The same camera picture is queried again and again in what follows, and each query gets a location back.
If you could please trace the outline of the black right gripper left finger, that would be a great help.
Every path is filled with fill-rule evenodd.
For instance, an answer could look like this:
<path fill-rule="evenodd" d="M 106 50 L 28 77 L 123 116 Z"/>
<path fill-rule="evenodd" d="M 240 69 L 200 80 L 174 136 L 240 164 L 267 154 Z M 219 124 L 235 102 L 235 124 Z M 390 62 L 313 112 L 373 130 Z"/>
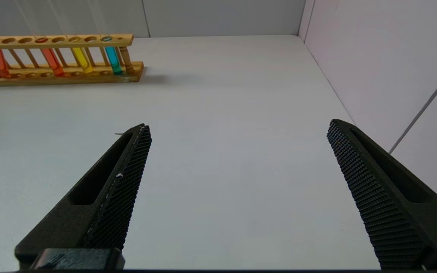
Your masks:
<path fill-rule="evenodd" d="M 17 244 L 20 268 L 123 268 L 151 143 L 145 124 L 123 133 Z"/>

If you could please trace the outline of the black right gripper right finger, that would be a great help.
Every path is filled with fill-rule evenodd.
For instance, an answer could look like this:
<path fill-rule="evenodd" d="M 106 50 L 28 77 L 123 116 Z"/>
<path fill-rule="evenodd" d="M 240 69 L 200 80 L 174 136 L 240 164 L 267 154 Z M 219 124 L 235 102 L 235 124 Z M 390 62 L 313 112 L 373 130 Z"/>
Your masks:
<path fill-rule="evenodd" d="M 359 128 L 327 139 L 382 269 L 437 269 L 437 194 Z"/>

